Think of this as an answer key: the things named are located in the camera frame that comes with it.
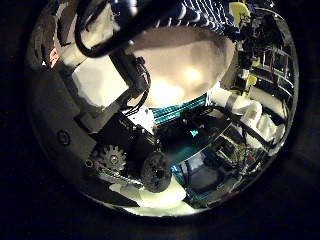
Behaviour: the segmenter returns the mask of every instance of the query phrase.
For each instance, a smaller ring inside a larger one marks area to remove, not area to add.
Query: black gear
[[[151,153],[143,163],[141,181],[153,193],[160,193],[169,187],[172,172],[169,160],[160,152]]]

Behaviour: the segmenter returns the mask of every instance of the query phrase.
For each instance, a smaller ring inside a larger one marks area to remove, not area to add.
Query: black cable
[[[133,39],[141,31],[152,26],[158,19],[160,19],[166,12],[176,6],[182,0],[152,0],[146,7],[144,7],[126,26],[119,32],[115,33],[106,42],[103,42],[91,49],[87,48],[82,42],[81,27],[85,10],[83,4],[78,8],[78,17],[75,26],[75,42],[79,50],[87,57],[98,58],[117,50],[123,44]],[[99,6],[106,6],[107,1],[103,1]]]
[[[148,69],[144,66],[143,63],[140,63],[138,66],[140,66],[143,70],[143,74],[146,75],[146,80],[147,80],[147,84],[148,84],[148,88],[144,91],[142,98],[140,99],[140,101],[138,102],[138,104],[134,107],[132,107],[125,115],[126,116],[131,116],[137,112],[139,112],[139,109],[143,106],[143,104],[146,102],[148,95],[149,95],[149,90],[151,87],[151,76],[150,73],[148,71]]]

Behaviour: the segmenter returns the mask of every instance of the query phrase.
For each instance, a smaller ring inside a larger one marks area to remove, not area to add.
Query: gear
[[[100,162],[113,171],[121,171],[126,164],[126,154],[118,146],[107,145],[100,152]]]

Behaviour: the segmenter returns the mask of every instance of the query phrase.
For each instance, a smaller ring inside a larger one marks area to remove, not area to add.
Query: black background
[[[105,209],[77,193],[47,162],[28,123],[21,77],[28,37],[45,2],[0,2],[0,239],[320,239],[317,1],[280,3],[301,70],[297,117],[285,148],[243,194],[185,219]]]

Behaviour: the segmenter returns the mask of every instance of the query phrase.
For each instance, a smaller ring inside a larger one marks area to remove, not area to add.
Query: yellow component
[[[238,90],[229,90],[229,92],[231,92],[233,94],[240,95],[240,92]]]
[[[252,62],[252,67],[258,67],[260,65],[260,61],[253,61]]]
[[[229,3],[229,8],[230,8],[230,14],[234,17],[234,25],[236,27],[240,26],[240,21],[243,17],[251,16],[249,9],[244,3],[231,2]]]
[[[247,79],[247,84],[248,85],[255,85],[258,81],[258,78],[254,75],[249,75],[248,79]]]

